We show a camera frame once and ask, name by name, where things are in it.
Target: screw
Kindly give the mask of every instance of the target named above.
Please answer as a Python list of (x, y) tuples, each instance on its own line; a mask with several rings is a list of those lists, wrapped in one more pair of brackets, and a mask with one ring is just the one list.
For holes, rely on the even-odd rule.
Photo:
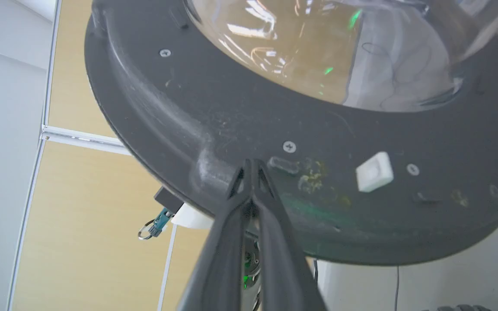
[(283, 144), (284, 151), (287, 153), (294, 153), (295, 150), (297, 150), (296, 144), (293, 142), (290, 142), (289, 140), (286, 140)]
[(159, 51), (159, 55), (161, 57), (169, 57), (170, 55), (172, 55), (172, 52), (169, 49), (162, 49)]
[(412, 163), (407, 165), (407, 171), (409, 172), (410, 175), (413, 176), (418, 176), (420, 174), (420, 169), (416, 165), (413, 165)]

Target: keyring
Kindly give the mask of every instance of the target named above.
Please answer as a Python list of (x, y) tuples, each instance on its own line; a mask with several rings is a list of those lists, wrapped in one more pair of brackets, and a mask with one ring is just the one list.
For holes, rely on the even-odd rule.
[(142, 232), (145, 230), (145, 228), (147, 228), (150, 224), (152, 224), (154, 222), (154, 219), (148, 221), (139, 231), (138, 231), (138, 239), (140, 240), (149, 240), (150, 238), (152, 238), (152, 235), (149, 234), (148, 236), (142, 236)]

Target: transparent dome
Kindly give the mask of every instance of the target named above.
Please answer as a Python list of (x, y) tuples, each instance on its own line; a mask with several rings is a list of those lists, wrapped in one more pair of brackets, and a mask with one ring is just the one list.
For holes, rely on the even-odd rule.
[(498, 28), (498, 0), (187, 0), (216, 47), (284, 87), (338, 105), (445, 104), (454, 68)]

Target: wooden panel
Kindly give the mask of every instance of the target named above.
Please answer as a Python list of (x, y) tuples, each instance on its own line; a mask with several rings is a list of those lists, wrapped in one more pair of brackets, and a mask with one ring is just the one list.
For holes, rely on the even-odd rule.
[(90, 14), (91, 1), (62, 0), (48, 125), (115, 137), (87, 79), (83, 41)]
[(136, 233), (160, 184), (127, 155), (47, 142), (41, 160), (13, 310), (156, 310), (171, 230)]
[(172, 258), (166, 280), (163, 311), (174, 311), (180, 301), (184, 288), (199, 258), (199, 254), (209, 230), (189, 229), (178, 226)]

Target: green light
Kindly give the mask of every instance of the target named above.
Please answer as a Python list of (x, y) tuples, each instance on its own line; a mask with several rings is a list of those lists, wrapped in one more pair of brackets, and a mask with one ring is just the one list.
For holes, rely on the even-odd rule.
[(349, 21), (348, 29), (354, 28), (354, 24), (356, 24), (356, 21), (358, 20), (360, 13), (362, 13), (362, 10), (358, 10), (353, 14), (353, 16), (351, 17), (351, 20)]

